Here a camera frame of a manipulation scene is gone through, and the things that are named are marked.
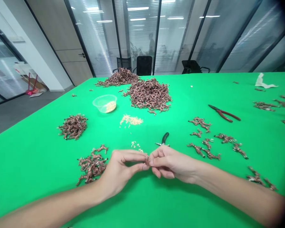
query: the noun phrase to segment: table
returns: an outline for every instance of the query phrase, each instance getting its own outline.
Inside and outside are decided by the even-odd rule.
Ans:
[[[252,103],[284,100],[279,95],[285,94],[285,73],[265,73],[265,83],[279,86],[266,92],[254,90],[257,76],[258,73],[156,76],[160,83],[170,85],[173,99],[170,110],[156,116],[147,109],[130,106],[129,96],[118,93],[126,90],[127,85],[102,88],[95,87],[96,78],[87,80],[0,134],[0,216],[41,197],[74,188],[81,174],[76,159],[88,156],[93,147],[105,144],[110,157],[113,149],[130,149],[131,142],[136,141],[144,152],[151,153],[166,132],[170,133],[167,143],[172,148],[242,178],[252,174],[247,168],[252,166],[285,195],[285,124],[281,122],[285,119],[285,108],[270,112],[254,108]],[[96,97],[104,94],[117,96],[117,109],[112,113],[102,114],[92,105]],[[208,104],[242,120],[229,123]],[[58,135],[56,127],[64,118],[77,113],[89,119],[88,128],[79,140],[66,141]],[[120,125],[124,114],[142,118],[143,123]],[[212,123],[211,133],[203,133],[202,138],[189,135],[197,126],[188,120],[196,116]],[[221,161],[203,159],[186,146],[189,143],[203,146],[201,141],[205,137],[213,138],[218,133],[231,135],[243,143],[241,148],[250,159],[245,160],[232,150],[230,143],[221,144],[218,138],[214,138],[212,152],[221,153]],[[95,223],[99,227],[260,226],[199,186],[176,179],[158,179],[151,170],[136,174],[120,194],[67,225],[77,228]]]

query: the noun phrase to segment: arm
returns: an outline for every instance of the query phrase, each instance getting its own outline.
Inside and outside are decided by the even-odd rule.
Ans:
[[[197,184],[234,205],[264,226],[275,226],[285,209],[285,197],[236,177],[208,163],[160,146],[150,155],[153,173]]]
[[[127,167],[124,162],[144,162],[147,154],[135,150],[115,150],[99,180],[88,185],[37,200],[0,218],[0,227],[54,228],[118,194],[143,163]]]

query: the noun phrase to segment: paper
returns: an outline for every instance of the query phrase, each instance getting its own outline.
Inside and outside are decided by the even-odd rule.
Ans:
[[[256,80],[256,86],[262,86],[265,89],[268,89],[271,87],[278,87],[277,85],[274,85],[274,84],[267,85],[267,84],[263,83],[263,76],[264,76],[263,73],[259,74],[259,76],[257,77],[257,80]]]
[[[33,94],[32,96],[30,96],[30,98],[31,98],[31,97],[39,97],[41,94],[43,94],[43,93],[35,93],[35,94]]]

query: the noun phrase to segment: white tissue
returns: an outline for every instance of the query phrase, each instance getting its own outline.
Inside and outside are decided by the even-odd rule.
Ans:
[[[263,76],[264,76],[263,73],[259,74],[259,76],[257,77],[257,80],[256,80],[256,86],[262,86],[265,89],[268,89],[271,87],[278,87],[278,85],[274,85],[274,84],[267,85],[267,84],[263,83]]]

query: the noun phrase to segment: red-handled pliers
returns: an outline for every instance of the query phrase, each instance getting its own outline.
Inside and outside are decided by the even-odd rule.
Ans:
[[[231,114],[231,113],[229,113],[229,112],[225,112],[225,111],[223,111],[223,110],[220,110],[220,109],[218,109],[217,107],[214,107],[214,106],[212,106],[212,105],[210,105],[210,104],[209,104],[209,107],[213,108],[215,111],[217,111],[217,112],[219,113],[219,115],[220,115],[221,117],[223,117],[225,120],[228,120],[229,122],[233,122],[233,120],[227,118],[223,113],[225,113],[225,114],[227,114],[227,115],[229,115],[229,116],[232,116],[233,118],[235,118],[235,119],[237,119],[237,120],[241,120],[239,117],[237,117],[237,116],[235,116],[235,115],[233,115],[233,114]]]

